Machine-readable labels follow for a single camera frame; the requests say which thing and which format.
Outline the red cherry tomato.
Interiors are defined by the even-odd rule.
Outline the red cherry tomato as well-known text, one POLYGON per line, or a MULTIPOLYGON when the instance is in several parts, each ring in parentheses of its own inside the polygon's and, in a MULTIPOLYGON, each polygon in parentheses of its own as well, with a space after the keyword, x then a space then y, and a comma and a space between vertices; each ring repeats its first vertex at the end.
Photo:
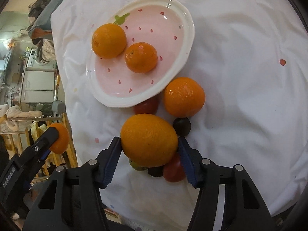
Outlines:
POLYGON ((152 98, 147 99, 146 101, 143 101, 133 107, 135 114, 153 114, 155 115, 158 106, 159 106, 159 99, 157 96, 154 96, 152 98))
POLYGON ((168 182, 180 182, 186 177, 178 153, 163 167, 163 177, 168 182))

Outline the white cabinet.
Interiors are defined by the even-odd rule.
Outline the white cabinet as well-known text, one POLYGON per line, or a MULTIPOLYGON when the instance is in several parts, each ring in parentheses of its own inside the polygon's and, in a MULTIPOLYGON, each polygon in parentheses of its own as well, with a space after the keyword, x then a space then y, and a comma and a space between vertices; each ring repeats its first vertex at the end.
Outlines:
POLYGON ((55 72, 26 70, 23 73, 21 103, 52 103, 54 97, 55 72))

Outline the large oval orange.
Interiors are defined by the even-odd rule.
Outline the large oval orange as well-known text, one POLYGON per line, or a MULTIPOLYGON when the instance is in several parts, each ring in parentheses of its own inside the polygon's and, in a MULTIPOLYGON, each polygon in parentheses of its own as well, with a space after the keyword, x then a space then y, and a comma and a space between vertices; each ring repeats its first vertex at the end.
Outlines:
POLYGON ((148 168, 167 164, 178 147, 178 137, 170 123, 151 114, 128 118, 120 138, 124 154, 137 165, 148 168))

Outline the wooden drying rack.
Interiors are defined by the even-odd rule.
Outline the wooden drying rack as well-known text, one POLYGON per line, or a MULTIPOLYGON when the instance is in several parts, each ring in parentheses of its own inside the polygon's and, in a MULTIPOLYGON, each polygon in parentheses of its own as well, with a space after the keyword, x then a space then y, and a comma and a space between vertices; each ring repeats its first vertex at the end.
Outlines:
POLYGON ((39 172, 35 175, 34 182, 42 181, 50 176, 53 170, 63 165, 66 168, 78 166, 76 150, 73 144, 71 127, 67 114, 58 114, 54 117, 9 118, 1 117, 1 136, 9 157, 14 154, 21 155, 25 149, 33 144, 47 128, 53 123, 63 124, 69 132, 67 150, 63 154, 50 153, 39 172))

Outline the pink strawberry ceramic plate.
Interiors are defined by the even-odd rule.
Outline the pink strawberry ceramic plate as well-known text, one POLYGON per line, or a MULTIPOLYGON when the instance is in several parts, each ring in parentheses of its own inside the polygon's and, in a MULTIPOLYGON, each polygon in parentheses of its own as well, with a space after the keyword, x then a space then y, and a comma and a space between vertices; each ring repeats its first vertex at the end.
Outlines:
POLYGON ((86 65, 90 92, 107 107, 135 106, 160 93, 183 69, 195 38, 176 0, 137 0, 99 22, 86 65))

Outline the small orange tangerine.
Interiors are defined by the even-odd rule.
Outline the small orange tangerine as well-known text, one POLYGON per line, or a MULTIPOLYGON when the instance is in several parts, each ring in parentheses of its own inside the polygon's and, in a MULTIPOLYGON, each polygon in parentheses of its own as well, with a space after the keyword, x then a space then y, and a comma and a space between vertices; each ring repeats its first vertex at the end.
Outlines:
POLYGON ((61 123, 52 123, 50 127, 56 128, 59 133, 58 139, 52 144, 50 150, 55 154, 63 154, 68 148, 69 132, 61 123))

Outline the dark plum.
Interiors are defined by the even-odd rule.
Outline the dark plum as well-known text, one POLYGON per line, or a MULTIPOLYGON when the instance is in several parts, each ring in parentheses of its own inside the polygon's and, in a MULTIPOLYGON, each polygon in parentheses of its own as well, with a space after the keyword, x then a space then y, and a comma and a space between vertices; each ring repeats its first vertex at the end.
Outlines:
POLYGON ((191 122, 186 118, 176 118, 172 124, 178 136, 186 137, 191 131, 191 122))
POLYGON ((163 176, 163 166, 148 168, 147 173, 154 178, 162 177, 163 176))

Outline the bumpy orange mandarin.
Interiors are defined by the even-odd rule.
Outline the bumpy orange mandarin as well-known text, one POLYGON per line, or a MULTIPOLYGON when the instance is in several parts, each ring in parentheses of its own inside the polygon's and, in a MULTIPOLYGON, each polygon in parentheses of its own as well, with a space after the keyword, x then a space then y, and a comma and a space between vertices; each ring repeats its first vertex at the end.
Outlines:
POLYGON ((156 49, 146 42, 132 44, 126 49, 124 57, 128 69, 138 74, 150 72, 158 63, 156 49))

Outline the white washing machine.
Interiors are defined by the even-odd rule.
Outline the white washing machine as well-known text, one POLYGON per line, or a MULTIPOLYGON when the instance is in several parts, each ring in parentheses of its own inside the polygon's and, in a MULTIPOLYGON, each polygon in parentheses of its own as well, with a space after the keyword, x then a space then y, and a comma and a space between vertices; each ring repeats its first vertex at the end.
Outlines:
POLYGON ((29 71, 56 71, 56 61, 45 61, 39 58, 37 48, 31 48, 26 62, 26 70, 29 71))

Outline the large smooth orange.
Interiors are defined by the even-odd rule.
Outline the large smooth orange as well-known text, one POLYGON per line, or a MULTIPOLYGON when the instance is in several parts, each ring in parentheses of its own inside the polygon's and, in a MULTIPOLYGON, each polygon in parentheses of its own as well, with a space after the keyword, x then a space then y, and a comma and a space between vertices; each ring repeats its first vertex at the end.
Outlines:
POLYGON ((125 31, 113 23, 103 24, 94 31, 91 45, 93 52, 100 58, 116 58, 126 48, 125 31))

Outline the grey orange cushion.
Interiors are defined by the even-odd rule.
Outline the grey orange cushion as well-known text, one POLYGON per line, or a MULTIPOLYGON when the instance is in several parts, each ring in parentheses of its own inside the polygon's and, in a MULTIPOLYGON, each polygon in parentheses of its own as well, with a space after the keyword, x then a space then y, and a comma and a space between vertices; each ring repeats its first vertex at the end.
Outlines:
POLYGON ((51 15, 59 7, 63 0, 51 0, 50 3, 44 8, 34 24, 28 31, 30 39, 47 39, 53 40, 51 28, 51 15))

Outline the green small fruit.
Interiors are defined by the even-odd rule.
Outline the green small fruit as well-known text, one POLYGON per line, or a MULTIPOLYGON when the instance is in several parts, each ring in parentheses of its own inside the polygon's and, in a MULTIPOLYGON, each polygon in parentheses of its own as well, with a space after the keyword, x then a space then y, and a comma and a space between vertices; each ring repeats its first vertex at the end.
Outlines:
POLYGON ((142 167, 142 166, 138 165, 136 162, 132 161, 131 159, 129 159, 129 164, 136 171, 145 171, 145 170, 147 170, 146 167, 142 167))

